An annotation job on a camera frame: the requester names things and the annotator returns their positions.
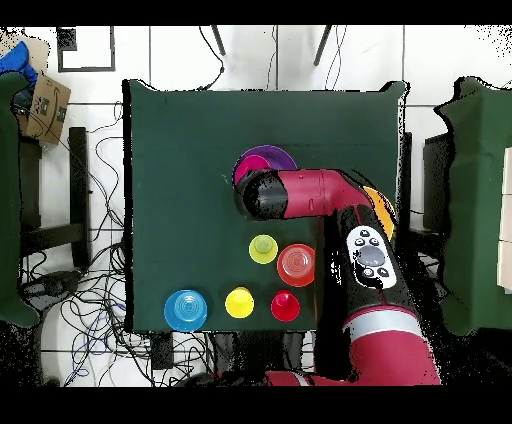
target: cardboard box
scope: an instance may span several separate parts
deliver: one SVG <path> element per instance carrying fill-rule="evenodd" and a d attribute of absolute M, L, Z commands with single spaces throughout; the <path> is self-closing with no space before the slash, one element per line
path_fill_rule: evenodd
<path fill-rule="evenodd" d="M 29 116 L 18 115 L 21 134 L 59 144 L 71 90 L 57 81 L 38 75 Z"/>
<path fill-rule="evenodd" d="M 37 72 L 30 114 L 17 115 L 21 134 L 48 143 L 59 144 L 71 90 L 45 76 L 49 45 L 19 32 L 0 33 L 0 55 L 23 41 L 28 48 L 28 63 Z"/>

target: red cup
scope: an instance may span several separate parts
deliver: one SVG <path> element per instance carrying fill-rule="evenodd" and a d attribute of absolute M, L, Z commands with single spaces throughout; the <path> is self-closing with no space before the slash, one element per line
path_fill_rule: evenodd
<path fill-rule="evenodd" d="M 289 290 L 279 290 L 272 299 L 270 310 L 275 319 L 290 322 L 299 315 L 300 304 Z"/>
<path fill-rule="evenodd" d="M 315 251 L 305 244 L 292 244 L 277 258 L 277 273 L 293 287 L 304 287 L 315 279 Z"/>

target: button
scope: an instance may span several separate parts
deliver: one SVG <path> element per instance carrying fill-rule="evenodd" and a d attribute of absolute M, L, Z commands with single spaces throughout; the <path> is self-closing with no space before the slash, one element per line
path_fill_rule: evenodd
<path fill-rule="evenodd" d="M 378 247 L 366 245 L 359 249 L 357 262 L 363 266 L 381 266 L 384 261 L 384 253 Z"/>
<path fill-rule="evenodd" d="M 381 277 L 389 277 L 389 272 L 386 268 L 379 268 L 377 270 L 377 273 L 381 276 Z"/>

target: floor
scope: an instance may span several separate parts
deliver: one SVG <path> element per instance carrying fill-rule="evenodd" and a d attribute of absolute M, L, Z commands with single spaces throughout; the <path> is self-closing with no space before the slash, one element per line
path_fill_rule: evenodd
<path fill-rule="evenodd" d="M 219 26 L 227 54 L 222 57 L 225 72 L 212 89 L 265 89 L 268 77 L 268 90 L 275 90 L 275 58 L 271 72 L 268 73 L 269 62 L 275 51 L 272 29 L 272 25 Z M 323 26 L 280 25 L 278 89 L 319 90 L 324 89 L 327 84 L 329 89 L 376 91 L 388 81 L 404 80 L 410 83 L 410 92 L 406 99 L 405 126 L 413 134 L 411 209 L 419 212 L 411 213 L 411 222 L 413 227 L 422 228 L 422 147 L 425 138 L 446 131 L 444 122 L 434 113 L 433 107 L 451 99 L 453 84 L 460 76 L 479 76 L 496 87 L 512 86 L 510 26 L 391 25 L 345 28 L 345 25 L 339 25 L 339 41 L 345 29 L 340 49 L 341 70 L 337 79 L 339 62 L 333 61 L 337 50 L 334 28 L 322 60 L 315 67 L 313 59 Z M 217 51 L 211 29 L 203 27 L 203 32 Z M 27 27 L 25 33 L 49 43 L 47 74 L 71 89 L 61 140 L 66 140 L 70 126 L 85 126 L 88 130 L 93 130 L 113 124 L 120 113 L 120 107 L 116 107 L 115 103 L 122 100 L 123 78 L 138 78 L 159 90 L 185 90 L 206 85 L 219 72 L 219 62 L 209 51 L 198 27 L 114 27 L 114 72 L 59 73 L 56 29 Z M 76 34 L 78 50 L 63 53 L 64 67 L 110 65 L 109 27 L 77 27 Z M 332 70 L 326 82 L 331 63 Z M 122 187 L 122 140 L 116 138 L 121 136 L 120 122 L 89 134 L 90 171 L 109 193 L 115 187 L 116 174 L 96 157 L 94 149 L 103 140 L 97 150 L 117 171 L 119 185 Z M 66 223 L 69 219 L 69 162 L 63 146 L 44 144 L 41 178 L 40 208 L 43 226 Z M 108 222 L 103 230 L 97 230 L 105 215 L 105 202 L 96 188 L 92 187 L 91 194 L 90 237 L 94 239 L 94 252 L 121 238 L 120 228 L 116 224 Z M 117 188 L 114 191 L 111 208 L 120 217 L 124 216 L 122 189 Z M 48 261 L 40 266 L 40 272 L 72 267 L 68 246 L 54 248 L 47 253 Z M 40 260 L 40 254 L 29 258 L 31 266 Z M 100 260 L 93 266 L 91 275 L 101 275 L 101 271 L 107 267 L 106 260 Z M 124 298 L 122 284 L 116 285 L 114 291 Z M 73 343 L 75 349 L 80 347 L 80 338 L 74 339 L 78 329 L 84 328 L 71 313 L 70 307 L 65 304 L 62 308 L 62 315 L 69 324 L 61 315 L 59 306 L 52 308 L 45 321 L 42 337 L 45 372 L 60 378 L 61 382 L 73 369 L 71 349 Z M 310 338 L 309 335 L 305 343 L 310 343 Z M 311 352 L 311 344 L 308 346 L 309 350 L 306 347 L 305 351 Z M 178 355 L 185 357 L 188 348 L 188 345 L 184 345 L 183 353 Z M 98 384 L 98 376 L 108 368 L 112 356 L 104 353 L 100 344 L 95 353 L 86 362 L 86 370 L 80 374 L 83 377 L 76 378 L 71 386 Z M 312 353 L 303 355 L 305 367 L 311 366 L 312 361 Z M 141 360 L 139 366 L 146 367 L 146 361 Z M 198 361 L 195 372 L 201 366 Z M 180 371 L 171 370 L 166 378 L 173 373 L 179 374 Z M 147 386 L 149 382 L 139 373 L 133 359 L 121 358 L 111 367 L 111 375 L 101 383 L 101 386 L 112 385 Z"/>

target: purple plate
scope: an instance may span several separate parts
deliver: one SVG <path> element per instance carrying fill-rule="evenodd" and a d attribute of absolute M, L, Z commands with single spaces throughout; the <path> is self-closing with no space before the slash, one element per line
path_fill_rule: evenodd
<path fill-rule="evenodd" d="M 234 184 L 234 175 L 235 171 L 238 168 L 240 162 L 242 162 L 247 156 L 258 155 L 264 158 L 272 167 L 272 169 L 277 169 L 279 171 L 292 171 L 297 169 L 297 165 L 295 164 L 292 157 L 286 153 L 283 149 L 280 149 L 276 146 L 271 146 L 270 144 L 265 144 L 263 146 L 253 147 L 252 149 L 247 150 L 242 156 L 238 158 L 236 164 L 233 168 L 233 174 L 231 181 Z"/>

